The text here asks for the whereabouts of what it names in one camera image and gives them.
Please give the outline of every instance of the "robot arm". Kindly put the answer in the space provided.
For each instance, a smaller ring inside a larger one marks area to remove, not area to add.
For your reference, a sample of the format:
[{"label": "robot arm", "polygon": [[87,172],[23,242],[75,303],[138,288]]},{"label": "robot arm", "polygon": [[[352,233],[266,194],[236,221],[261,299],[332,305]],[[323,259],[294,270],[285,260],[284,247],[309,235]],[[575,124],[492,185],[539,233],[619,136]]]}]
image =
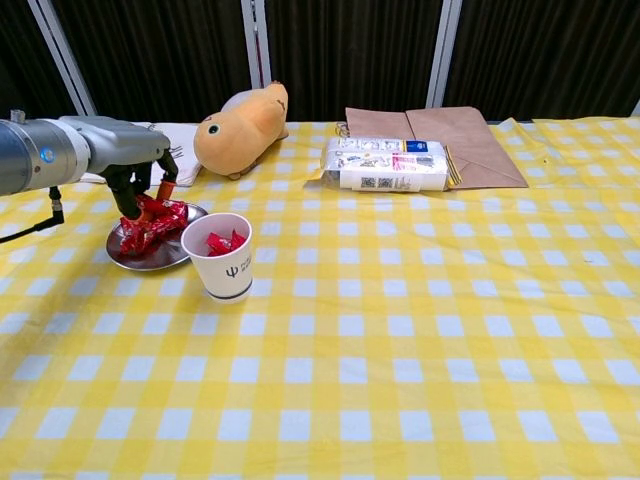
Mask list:
[{"label": "robot arm", "polygon": [[[136,220],[142,215],[136,196],[149,189],[154,161],[165,171],[158,197],[171,195],[178,167],[169,147],[162,133],[122,120],[25,120],[23,112],[14,110],[11,121],[0,120],[0,196],[53,189],[90,172],[106,179],[120,212]],[[59,203],[59,192],[51,195]]]}]

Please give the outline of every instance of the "red candy wrapper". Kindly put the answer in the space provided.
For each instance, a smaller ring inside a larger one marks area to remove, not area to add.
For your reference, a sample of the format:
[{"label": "red candy wrapper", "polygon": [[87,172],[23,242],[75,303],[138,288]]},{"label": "red candy wrapper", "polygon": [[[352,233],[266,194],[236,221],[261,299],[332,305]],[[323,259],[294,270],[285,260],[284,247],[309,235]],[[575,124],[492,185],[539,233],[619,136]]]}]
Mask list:
[{"label": "red candy wrapper", "polygon": [[207,245],[209,245],[209,257],[217,257],[219,255],[225,255],[231,253],[234,250],[240,248],[246,241],[242,235],[236,233],[234,230],[231,234],[231,239],[221,237],[217,233],[210,233],[207,238]]},{"label": "red candy wrapper", "polygon": [[120,252],[124,254],[141,255],[152,251],[168,233],[187,226],[188,209],[184,202],[158,201],[148,195],[139,195],[138,206],[153,217],[150,221],[120,218],[124,234]]}]

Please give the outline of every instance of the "black curtain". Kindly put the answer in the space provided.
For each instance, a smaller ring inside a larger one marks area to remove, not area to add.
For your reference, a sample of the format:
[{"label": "black curtain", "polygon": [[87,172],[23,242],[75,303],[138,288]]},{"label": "black curtain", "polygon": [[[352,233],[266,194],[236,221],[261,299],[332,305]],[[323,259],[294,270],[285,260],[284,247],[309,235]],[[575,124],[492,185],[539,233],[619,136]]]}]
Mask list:
[{"label": "black curtain", "polygon": [[290,120],[424,108],[441,0],[266,0],[271,76]]},{"label": "black curtain", "polygon": [[76,114],[26,0],[0,6],[0,118],[12,108],[29,118]]},{"label": "black curtain", "polygon": [[488,120],[627,116],[640,98],[640,1],[465,0],[445,106]]},{"label": "black curtain", "polygon": [[98,113],[200,122],[251,88],[239,0],[54,0]]}]

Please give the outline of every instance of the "black cable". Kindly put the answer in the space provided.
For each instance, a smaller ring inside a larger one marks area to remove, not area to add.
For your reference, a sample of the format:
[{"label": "black cable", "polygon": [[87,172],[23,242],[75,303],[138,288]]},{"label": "black cable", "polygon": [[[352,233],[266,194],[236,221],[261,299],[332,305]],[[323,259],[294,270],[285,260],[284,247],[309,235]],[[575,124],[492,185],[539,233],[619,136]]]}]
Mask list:
[{"label": "black cable", "polygon": [[44,230],[46,228],[55,227],[56,225],[61,225],[64,223],[64,212],[62,211],[62,203],[60,199],[62,198],[62,194],[58,187],[49,188],[49,198],[51,199],[51,210],[52,215],[51,218],[47,218],[46,220],[36,223],[33,227],[22,230],[21,232],[14,233],[13,235],[7,235],[6,237],[0,237],[0,243],[10,242],[11,240],[15,240],[16,238],[24,237],[25,235],[29,235],[33,232],[39,232],[40,230]]}]

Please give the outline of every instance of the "yellow checkered tablecloth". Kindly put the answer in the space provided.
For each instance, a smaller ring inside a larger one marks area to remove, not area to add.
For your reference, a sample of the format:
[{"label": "yellow checkered tablecloth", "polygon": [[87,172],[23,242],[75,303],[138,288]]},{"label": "yellow checkered tablecloth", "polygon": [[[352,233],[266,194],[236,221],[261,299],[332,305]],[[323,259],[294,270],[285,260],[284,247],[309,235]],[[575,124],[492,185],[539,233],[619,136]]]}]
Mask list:
[{"label": "yellow checkered tablecloth", "polygon": [[103,186],[0,247],[0,477],[638,476],[640,120],[506,121],[530,189],[427,195],[303,189],[334,125],[290,127],[176,192],[252,222],[242,304],[110,263]]}]

